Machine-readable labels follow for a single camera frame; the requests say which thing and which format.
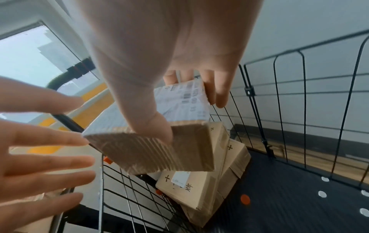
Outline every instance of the wooden floor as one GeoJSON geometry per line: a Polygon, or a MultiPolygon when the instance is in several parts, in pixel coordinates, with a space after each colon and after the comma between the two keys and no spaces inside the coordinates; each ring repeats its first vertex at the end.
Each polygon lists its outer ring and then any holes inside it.
{"type": "MultiPolygon", "coordinates": [[[[252,147],[250,143],[251,140],[254,149],[265,152],[265,147],[261,142],[261,138],[251,137],[250,140],[247,137],[240,138],[242,140],[242,143],[244,143],[247,147],[252,147]]],[[[274,151],[275,156],[283,158],[286,157],[284,145],[282,143],[268,140],[268,144],[271,145],[271,149],[274,151]]],[[[304,164],[304,148],[286,145],[286,151],[288,160],[304,164]]],[[[306,150],[306,165],[308,166],[331,172],[333,162],[334,155],[306,150]]],[[[337,157],[334,174],[360,181],[365,173],[367,166],[368,163],[366,162],[339,156],[337,157]]],[[[366,175],[363,182],[369,184],[369,174],[366,175]]]]}

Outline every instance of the dark floor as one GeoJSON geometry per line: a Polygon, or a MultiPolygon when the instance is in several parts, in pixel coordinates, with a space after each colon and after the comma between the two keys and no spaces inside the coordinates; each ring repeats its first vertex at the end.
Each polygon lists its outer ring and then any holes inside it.
{"type": "Polygon", "coordinates": [[[270,160],[251,152],[252,163],[220,209],[205,226],[206,232],[369,232],[369,197],[357,189],[270,160]],[[326,198],[318,195],[327,194],[326,198]],[[245,206],[240,196],[247,194],[245,206]]]}

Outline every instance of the hand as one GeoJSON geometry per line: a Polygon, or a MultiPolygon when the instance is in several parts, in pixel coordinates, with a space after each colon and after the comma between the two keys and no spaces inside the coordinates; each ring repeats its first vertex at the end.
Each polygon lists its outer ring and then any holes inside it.
{"type": "MultiPolygon", "coordinates": [[[[48,112],[60,114],[83,104],[79,97],[69,97],[11,79],[0,77],[0,112],[48,112]]],[[[15,146],[87,145],[79,133],[0,120],[0,203],[63,188],[90,183],[95,172],[45,174],[45,172],[92,166],[91,156],[10,155],[15,146]]],[[[81,193],[52,199],[0,206],[0,232],[13,232],[31,222],[60,214],[78,205],[81,193]]]]}
{"type": "Polygon", "coordinates": [[[208,100],[224,107],[262,0],[65,0],[93,61],[129,126],[170,143],[156,111],[161,77],[175,83],[200,71],[208,100]]]}

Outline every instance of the cardboard box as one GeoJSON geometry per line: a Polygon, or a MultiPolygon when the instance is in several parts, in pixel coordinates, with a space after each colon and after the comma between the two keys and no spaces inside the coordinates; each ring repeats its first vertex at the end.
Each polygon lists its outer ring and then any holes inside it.
{"type": "Polygon", "coordinates": [[[210,123],[209,131],[215,162],[213,172],[191,172],[186,186],[181,188],[171,182],[175,172],[164,171],[156,183],[156,187],[173,200],[207,214],[211,214],[213,210],[229,141],[227,130],[221,122],[210,123]]]}
{"type": "Polygon", "coordinates": [[[224,160],[223,170],[219,181],[216,199],[211,214],[196,211],[181,205],[189,221],[197,226],[203,227],[218,210],[224,199],[232,190],[236,181],[241,178],[251,156],[243,143],[230,139],[227,147],[227,154],[224,160]]]}
{"type": "Polygon", "coordinates": [[[83,132],[92,145],[133,175],[163,170],[213,171],[209,102],[201,80],[156,88],[157,110],[169,121],[173,143],[141,137],[127,125],[116,103],[83,132]]]}

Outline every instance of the chinese character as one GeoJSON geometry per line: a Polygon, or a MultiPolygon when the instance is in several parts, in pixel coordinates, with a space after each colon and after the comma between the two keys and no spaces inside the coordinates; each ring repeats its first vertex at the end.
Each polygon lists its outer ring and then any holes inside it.
{"type": "Polygon", "coordinates": [[[188,184],[186,185],[186,190],[187,190],[187,191],[191,191],[191,188],[193,188],[193,187],[192,187],[192,185],[190,185],[190,184],[188,183],[188,184]]]}

